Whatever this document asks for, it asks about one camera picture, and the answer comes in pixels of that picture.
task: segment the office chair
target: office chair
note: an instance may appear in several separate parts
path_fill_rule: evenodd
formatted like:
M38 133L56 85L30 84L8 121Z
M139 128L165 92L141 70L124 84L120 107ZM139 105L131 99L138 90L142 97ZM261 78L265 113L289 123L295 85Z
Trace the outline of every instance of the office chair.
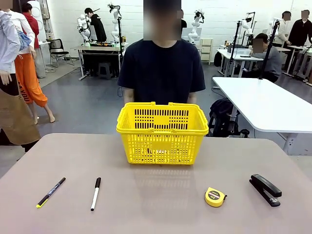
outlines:
M49 50L50 50L50 63L51 66L53 67L59 67L59 60L58 58L64 57L64 58L68 58L72 63L68 63L70 65L74 66L74 62L72 60L72 57L70 56L68 51L64 51L64 47L63 47L63 43L61 39L56 39L56 40L49 40L47 39L47 42L49 43ZM52 60L51 58L54 58L57 65L54 66L52 64Z

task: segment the gray shirt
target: gray shirt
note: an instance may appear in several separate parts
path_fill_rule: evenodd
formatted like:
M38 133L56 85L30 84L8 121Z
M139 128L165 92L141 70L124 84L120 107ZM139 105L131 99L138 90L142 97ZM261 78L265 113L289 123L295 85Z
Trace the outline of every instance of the gray shirt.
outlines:
M20 39L10 16L0 11L0 70L15 73L14 60L20 51Z
M266 54L267 52L265 51L263 53L253 54L252 56L256 58L264 59ZM261 69L263 62L258 61L257 64L258 64L258 67ZM279 51L274 46L272 46L271 48L271 51L268 57L268 62L264 71L271 72L275 74L277 77L282 74L282 57Z

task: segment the tape measure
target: tape measure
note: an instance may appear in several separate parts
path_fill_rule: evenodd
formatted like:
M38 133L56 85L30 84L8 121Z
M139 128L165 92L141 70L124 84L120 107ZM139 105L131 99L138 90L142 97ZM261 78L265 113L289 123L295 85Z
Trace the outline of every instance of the tape measure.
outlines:
M221 206L226 197L227 195L224 195L222 192L213 188L208 188L205 193L206 202L208 203L208 205L211 205L213 207Z

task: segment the apron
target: apron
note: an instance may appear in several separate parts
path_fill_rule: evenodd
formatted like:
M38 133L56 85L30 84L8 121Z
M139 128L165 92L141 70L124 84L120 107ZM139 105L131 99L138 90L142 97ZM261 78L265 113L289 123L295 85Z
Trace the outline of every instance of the apron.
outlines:
M16 145L29 144L41 138L20 93L12 96L2 89L0 89L0 128L4 130L10 142Z

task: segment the black marker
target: black marker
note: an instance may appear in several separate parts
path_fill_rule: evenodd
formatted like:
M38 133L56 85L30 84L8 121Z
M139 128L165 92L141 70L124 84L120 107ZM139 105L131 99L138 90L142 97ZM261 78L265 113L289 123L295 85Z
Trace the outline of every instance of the black marker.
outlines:
M49 197L56 191L56 189L59 188L59 186L66 180L66 178L64 177L63 179L60 180L60 182L54 186L53 189L51 189L50 192L48 192L48 194L37 204L37 208L40 208L41 206L44 205L44 203L49 199Z
M101 178L97 178L97 181L96 181L96 190L94 192L94 197L93 197L93 202L92 202L92 205L91 205L91 211L94 211L94 207L96 206L96 202L97 202L97 197L98 197L98 190L99 190L99 185L101 183Z

